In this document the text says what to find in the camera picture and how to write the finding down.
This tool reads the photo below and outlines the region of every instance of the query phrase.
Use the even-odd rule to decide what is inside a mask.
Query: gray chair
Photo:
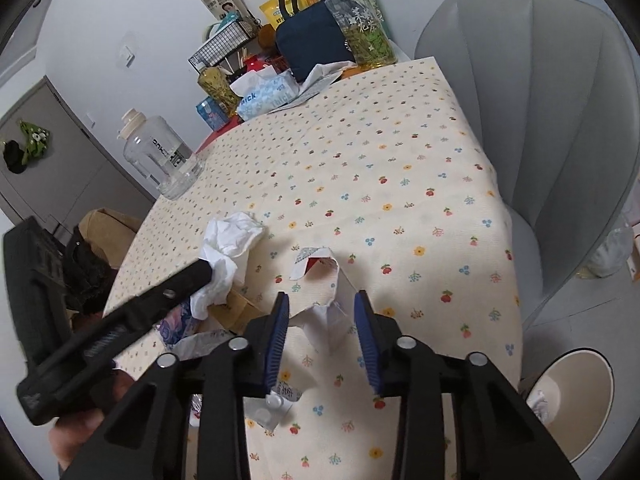
[[[415,49],[428,56],[497,170],[529,326],[609,232],[638,174],[628,47],[577,0],[445,0]]]

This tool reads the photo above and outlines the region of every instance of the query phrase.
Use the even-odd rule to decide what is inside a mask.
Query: black metal basket
[[[260,27],[257,23],[237,20],[229,23],[189,58],[191,66],[196,68],[200,62],[207,66],[216,66],[226,57],[258,37]]]

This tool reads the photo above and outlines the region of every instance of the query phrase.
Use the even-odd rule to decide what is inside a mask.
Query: human hand
[[[118,402],[135,381],[122,370],[115,371],[113,397]],[[71,464],[82,444],[94,434],[104,420],[102,410],[95,408],[87,412],[71,413],[61,416],[49,431],[51,450],[58,459],[62,470]]]

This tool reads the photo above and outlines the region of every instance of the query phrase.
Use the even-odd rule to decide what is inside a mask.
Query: beige trash can
[[[599,352],[580,348],[556,359],[530,390],[527,404],[544,397],[543,422],[566,457],[574,462],[594,443],[613,402],[613,371]]]

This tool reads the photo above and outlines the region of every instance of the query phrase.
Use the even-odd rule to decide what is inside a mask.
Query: tote bag with handles
[[[285,0],[278,0],[284,22],[276,30],[276,44],[298,82],[303,82],[317,64],[355,61],[324,1],[299,10],[298,0],[291,0],[291,15]]]

